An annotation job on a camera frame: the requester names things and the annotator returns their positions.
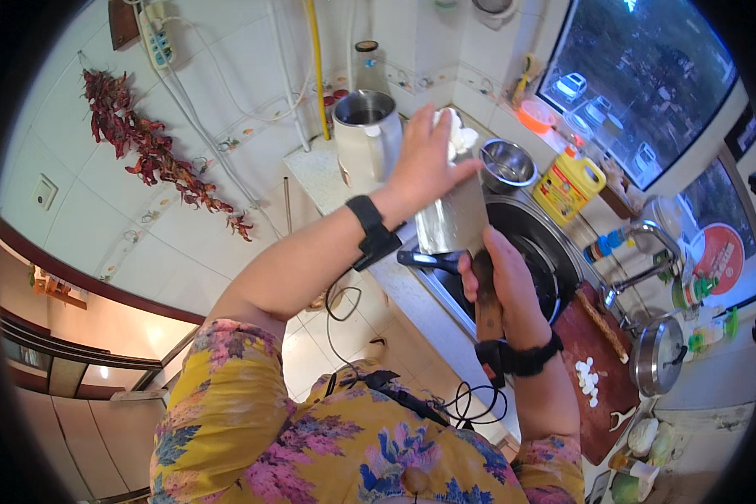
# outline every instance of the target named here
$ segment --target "yellow plastic jug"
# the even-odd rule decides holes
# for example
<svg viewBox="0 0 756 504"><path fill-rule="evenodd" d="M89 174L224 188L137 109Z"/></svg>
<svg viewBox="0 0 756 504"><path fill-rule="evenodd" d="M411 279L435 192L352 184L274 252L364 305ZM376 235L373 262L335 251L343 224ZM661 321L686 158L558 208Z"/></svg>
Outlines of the yellow plastic jug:
<svg viewBox="0 0 756 504"><path fill-rule="evenodd" d="M571 221L580 208L605 187L605 173L589 158L575 159L569 145L534 188L534 200L559 226Z"/></svg>

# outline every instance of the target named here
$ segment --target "yellow floral shirt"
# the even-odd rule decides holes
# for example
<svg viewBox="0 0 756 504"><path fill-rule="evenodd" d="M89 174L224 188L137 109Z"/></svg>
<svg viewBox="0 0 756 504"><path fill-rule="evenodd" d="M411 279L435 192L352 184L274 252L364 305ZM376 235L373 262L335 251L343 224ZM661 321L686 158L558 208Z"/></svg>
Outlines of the yellow floral shirt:
<svg viewBox="0 0 756 504"><path fill-rule="evenodd" d="M200 329L155 432L151 504L413 498L404 487L409 468L428 477L421 500L582 502L574 438L524 443L511 467L471 430L421 418L363 381L342 385L348 373L327 397L331 375L322 376L298 404L283 381L281 346L282 338L233 320ZM360 372L378 368L360 362Z"/></svg>

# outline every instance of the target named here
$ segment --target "black cable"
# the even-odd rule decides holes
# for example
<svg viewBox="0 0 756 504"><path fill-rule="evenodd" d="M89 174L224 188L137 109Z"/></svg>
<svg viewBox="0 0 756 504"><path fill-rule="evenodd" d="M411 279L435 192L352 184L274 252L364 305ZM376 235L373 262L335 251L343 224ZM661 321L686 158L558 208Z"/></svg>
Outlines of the black cable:
<svg viewBox="0 0 756 504"><path fill-rule="evenodd" d="M352 362L350 362L349 360L347 360L344 357L340 356L339 353L336 352L336 348L333 347L333 341L331 340L331 319L335 320L336 322L344 322L351 315L353 315L353 312L355 311L355 308L359 306L359 301L361 301L361 289L359 289L358 287L352 287L352 286L345 287L345 288L341 289L340 291L338 291L338 293L334 294L333 298L335 299L336 297L343 296L344 293L346 291L348 291L348 290L354 290L355 292L359 293L359 297L355 298L355 302L353 303L353 308L351 308L351 310L348 311L347 314L344 315L343 317L339 318L339 317L337 317L336 315L333 314L333 310L331 309L331 291L333 290L333 288L336 287L336 284L339 283L339 280L342 280L342 278L345 275L347 275L348 271L350 271L349 268L344 273L342 273L341 275L339 275L339 278L337 278L336 281L333 282L333 284L331 285L331 287L329 287L325 291L325 311L327 311L327 319L325 320L325 331L327 332L328 344L331 346L331 350L333 350L333 354L335 354L336 357L340 358L343 363L345 363L346 365L350 366L350 369L353 370L354 379L353 379L353 382L350 384L350 386L347 387L347 389L349 390L349 389L353 388L353 386L355 385L355 383L359 380L359 378L360 378L359 377L359 370L356 369L355 366L353 366Z"/></svg>
<svg viewBox="0 0 756 504"><path fill-rule="evenodd" d="M462 389L462 385L467 386L468 389L467 389L467 391L465 391L462 394L460 394L459 391ZM486 388L486 389L492 389L493 390L493 393L494 393L493 394L493 400L490 402L490 406L485 411L482 411L478 415L474 415L472 417L466 416L467 415L467 409L470 407L471 401L473 400L473 393L476 390L480 390L480 389L484 389L484 388ZM499 418L496 418L495 420L489 420L487 422L476 422L475 420L477 418L483 417L486 414L488 414L491 411L493 411L493 408L496 405L496 401L498 401L498 396L499 395L501 396L501 398L504 399L504 413ZM467 404L465 405L464 413L460 413L459 412L459 399L464 398L464 396L467 396ZM456 412L456 415L452 414L451 411L448 411L446 409L446 408L448 408L451 405L455 405L454 406L454 410ZM471 388L470 384L467 383L466 381L462 381L459 384L459 386L456 388L456 397L454 397L453 401L437 405L437 409L439 411L441 411L442 413L444 413L445 415L447 415L449 418L453 418L454 420L457 421L457 423L456 423L457 426L459 426L460 422L470 422L470 423L472 423L474 425L489 425L490 423L500 422L507 415L507 409L508 408L509 408L509 402L507 400L507 396L501 390L499 390L498 388L495 388L495 387L490 386L490 385L479 385L479 386Z"/></svg>

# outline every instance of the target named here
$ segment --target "hand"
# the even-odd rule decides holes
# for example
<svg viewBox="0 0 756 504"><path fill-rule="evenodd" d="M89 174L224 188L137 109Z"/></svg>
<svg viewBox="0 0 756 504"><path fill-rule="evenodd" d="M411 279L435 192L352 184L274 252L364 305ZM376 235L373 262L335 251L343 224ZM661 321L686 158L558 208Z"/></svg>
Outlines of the hand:
<svg viewBox="0 0 756 504"><path fill-rule="evenodd" d="M504 333L509 346L525 350L549 343L551 329L540 310L532 275L521 253L493 226L484 228L482 238L493 261L493 283L504 308ZM459 258L459 272L465 298L475 302L479 282L467 253Z"/></svg>
<svg viewBox="0 0 756 504"><path fill-rule="evenodd" d="M373 202L375 196L389 200L386 206L392 207L393 217L399 222L429 206L482 167L478 159L448 165L451 114L442 114L433 127L433 112L433 103L429 102L412 116L392 175L386 186L376 191L381 194L373 195Z"/></svg>

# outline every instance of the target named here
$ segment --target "orange bowl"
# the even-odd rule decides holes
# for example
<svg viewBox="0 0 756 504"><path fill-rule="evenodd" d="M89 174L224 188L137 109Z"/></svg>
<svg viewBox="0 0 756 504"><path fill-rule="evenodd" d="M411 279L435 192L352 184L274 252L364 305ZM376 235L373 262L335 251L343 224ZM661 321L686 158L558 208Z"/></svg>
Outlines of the orange bowl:
<svg viewBox="0 0 756 504"><path fill-rule="evenodd" d="M543 135L549 131L557 122L549 106L533 100L524 100L521 103L521 108L518 109L518 119L524 126L538 135Z"/></svg>

